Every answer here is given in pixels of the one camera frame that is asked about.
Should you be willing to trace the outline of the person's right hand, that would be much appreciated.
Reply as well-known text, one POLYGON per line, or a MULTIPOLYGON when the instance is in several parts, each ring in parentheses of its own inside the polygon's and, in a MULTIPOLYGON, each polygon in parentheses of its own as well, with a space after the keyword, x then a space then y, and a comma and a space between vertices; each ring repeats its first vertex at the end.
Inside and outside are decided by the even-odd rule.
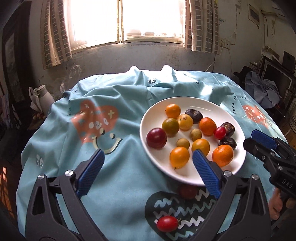
MULTIPOLYGON (((295 199, 290 198, 286 204, 286 208, 293 209, 295 207, 295 199)), ((268 209, 271 220, 277 220, 280 216, 280 212, 283 208, 283 201, 281 200, 281 192, 280 189, 275 188, 273 191, 273 195, 269 200, 268 209)))

